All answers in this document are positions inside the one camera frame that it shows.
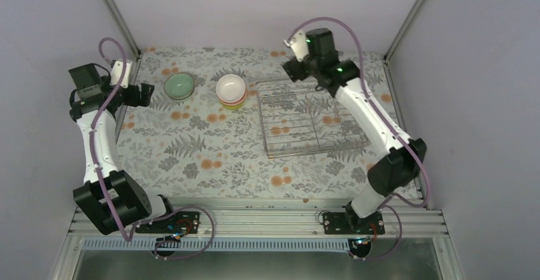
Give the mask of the pale green pink-base bowl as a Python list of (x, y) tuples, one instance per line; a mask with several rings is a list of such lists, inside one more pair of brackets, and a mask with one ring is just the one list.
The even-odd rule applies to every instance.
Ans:
[(165, 94), (173, 100), (181, 101), (192, 95), (195, 89), (193, 77), (185, 73), (171, 75), (164, 83)]

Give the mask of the white bowl red rim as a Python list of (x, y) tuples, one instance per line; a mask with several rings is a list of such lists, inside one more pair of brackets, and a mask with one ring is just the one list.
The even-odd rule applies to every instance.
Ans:
[(229, 107), (229, 106), (233, 107), (233, 106), (240, 105), (240, 104), (244, 103), (246, 98), (247, 98), (247, 95), (243, 95), (242, 97), (240, 97), (239, 99), (236, 99), (234, 101), (226, 101), (225, 99), (218, 96), (218, 99), (219, 99), (220, 103), (222, 105), (224, 105), (224, 106), (227, 106), (227, 107)]

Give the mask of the plain white bowl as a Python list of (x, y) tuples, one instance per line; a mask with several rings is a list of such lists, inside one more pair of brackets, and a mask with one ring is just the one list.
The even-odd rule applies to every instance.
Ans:
[(234, 101), (244, 95), (246, 90), (245, 81), (236, 74), (222, 76), (216, 85), (217, 96), (226, 101)]

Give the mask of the yellow bowl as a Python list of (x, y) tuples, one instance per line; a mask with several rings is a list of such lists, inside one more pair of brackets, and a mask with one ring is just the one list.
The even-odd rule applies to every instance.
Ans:
[(237, 109), (241, 108), (243, 105), (244, 105), (244, 103), (239, 103), (239, 104), (235, 104), (235, 105), (222, 104), (222, 106), (225, 109), (228, 109), (228, 110), (237, 110)]

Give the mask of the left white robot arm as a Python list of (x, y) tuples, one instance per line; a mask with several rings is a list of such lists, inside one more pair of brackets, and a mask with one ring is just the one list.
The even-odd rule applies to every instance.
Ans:
[(75, 84), (69, 114), (77, 124), (85, 150), (85, 175), (73, 190), (76, 205), (104, 235), (120, 226), (152, 223), (161, 232), (171, 231), (177, 214), (163, 195), (150, 195), (120, 168), (117, 153), (117, 111), (122, 106), (146, 107), (155, 87), (131, 85), (133, 62), (113, 61), (101, 76), (100, 65), (85, 64), (69, 70)]

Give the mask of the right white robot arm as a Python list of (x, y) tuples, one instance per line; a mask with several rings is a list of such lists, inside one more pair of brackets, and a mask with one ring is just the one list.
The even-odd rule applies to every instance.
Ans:
[(420, 174), (427, 145), (412, 139), (385, 112), (356, 63), (340, 60), (329, 29), (298, 30), (284, 44), (294, 54), (283, 64), (289, 78), (296, 82), (314, 77), (319, 88), (350, 112), (380, 156), (367, 172), (367, 185), (345, 207), (346, 228), (359, 234), (375, 222), (395, 189)]

